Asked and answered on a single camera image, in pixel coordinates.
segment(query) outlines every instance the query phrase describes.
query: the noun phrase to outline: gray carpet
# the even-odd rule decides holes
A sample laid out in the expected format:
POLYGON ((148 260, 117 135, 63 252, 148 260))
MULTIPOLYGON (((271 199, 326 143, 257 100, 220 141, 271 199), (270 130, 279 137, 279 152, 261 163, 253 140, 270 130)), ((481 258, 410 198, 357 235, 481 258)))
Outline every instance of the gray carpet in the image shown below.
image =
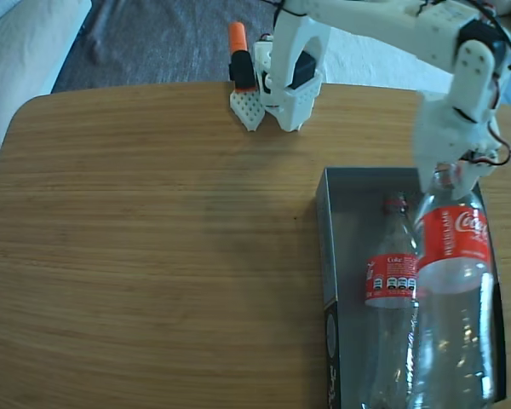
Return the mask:
POLYGON ((229 23, 243 21, 249 43, 273 27, 274 7, 260 0, 92 1, 53 92, 227 80, 229 23))

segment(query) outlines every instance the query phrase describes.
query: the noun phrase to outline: perforated white bracket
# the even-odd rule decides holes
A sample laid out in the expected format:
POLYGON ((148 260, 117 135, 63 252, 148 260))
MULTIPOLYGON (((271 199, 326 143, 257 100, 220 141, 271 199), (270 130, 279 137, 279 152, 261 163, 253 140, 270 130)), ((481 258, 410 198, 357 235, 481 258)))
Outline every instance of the perforated white bracket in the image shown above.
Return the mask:
POLYGON ((260 102, 259 91, 257 90, 249 92, 233 91, 229 97, 229 104, 249 131, 256 130, 265 116, 265 109, 260 102))

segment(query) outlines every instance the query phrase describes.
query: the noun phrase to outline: orange cap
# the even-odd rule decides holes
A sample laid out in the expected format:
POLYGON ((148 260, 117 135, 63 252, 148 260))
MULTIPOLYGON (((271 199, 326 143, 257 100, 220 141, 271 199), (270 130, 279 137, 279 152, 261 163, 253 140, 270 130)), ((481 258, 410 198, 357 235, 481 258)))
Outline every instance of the orange cap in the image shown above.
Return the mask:
POLYGON ((229 25, 229 49, 231 54, 235 51, 248 51, 246 42, 246 29, 244 24, 236 21, 229 25))

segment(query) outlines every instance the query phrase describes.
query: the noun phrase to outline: red bottle label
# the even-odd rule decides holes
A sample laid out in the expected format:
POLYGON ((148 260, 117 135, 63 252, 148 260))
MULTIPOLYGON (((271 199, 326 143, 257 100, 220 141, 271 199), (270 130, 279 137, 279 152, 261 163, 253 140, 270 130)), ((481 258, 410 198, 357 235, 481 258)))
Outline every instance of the red bottle label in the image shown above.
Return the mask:
POLYGON ((432 210, 420 221, 424 254, 418 263, 423 268, 446 258, 470 257, 490 261, 488 226, 481 210, 449 206, 432 210))
POLYGON ((415 255, 381 254, 367 262, 365 300, 385 297, 412 298, 415 288, 415 255))

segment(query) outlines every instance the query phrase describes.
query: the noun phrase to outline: coca-cola logo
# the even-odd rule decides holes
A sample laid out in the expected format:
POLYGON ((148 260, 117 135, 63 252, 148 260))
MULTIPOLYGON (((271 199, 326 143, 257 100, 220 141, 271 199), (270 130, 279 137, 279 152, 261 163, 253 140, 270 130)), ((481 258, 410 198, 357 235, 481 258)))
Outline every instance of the coca-cola logo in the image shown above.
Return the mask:
POLYGON ((471 232, 480 234, 485 240, 488 239, 488 227, 486 223, 474 216, 471 211, 464 211, 456 219, 454 224, 457 232, 471 232))

